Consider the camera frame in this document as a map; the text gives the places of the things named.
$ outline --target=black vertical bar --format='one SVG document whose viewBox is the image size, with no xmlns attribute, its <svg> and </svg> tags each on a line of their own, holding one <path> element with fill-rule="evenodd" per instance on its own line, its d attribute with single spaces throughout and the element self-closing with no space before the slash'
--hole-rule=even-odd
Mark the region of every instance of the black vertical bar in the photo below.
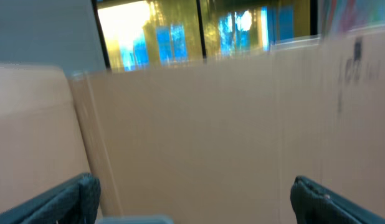
<svg viewBox="0 0 385 224">
<path fill-rule="evenodd" d="M 205 59 L 206 58 L 206 47 L 205 47 L 205 37 L 204 37 L 204 25 L 202 24 L 201 3 L 199 1 L 200 0 L 197 0 L 199 35 L 201 37 L 202 56 Z"/>
<path fill-rule="evenodd" d="M 105 67 L 111 68 L 110 58 L 108 57 L 107 46 L 105 45 L 103 29 L 101 27 L 100 18 L 98 17 L 97 0 L 92 0 L 92 6 L 93 6 L 95 23 L 97 25 L 98 36 L 100 38 L 101 50 L 102 50 L 103 56 L 104 56 Z"/>
<path fill-rule="evenodd" d="M 310 35 L 318 34 L 318 0 L 310 0 Z"/>
</svg>

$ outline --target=gray wall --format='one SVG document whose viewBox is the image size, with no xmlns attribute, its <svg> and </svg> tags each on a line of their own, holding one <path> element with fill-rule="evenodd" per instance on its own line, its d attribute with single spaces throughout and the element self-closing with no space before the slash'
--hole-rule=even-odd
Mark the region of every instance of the gray wall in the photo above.
<svg viewBox="0 0 385 224">
<path fill-rule="evenodd" d="M 0 0 L 0 62 L 104 70 L 90 0 Z"/>
</svg>

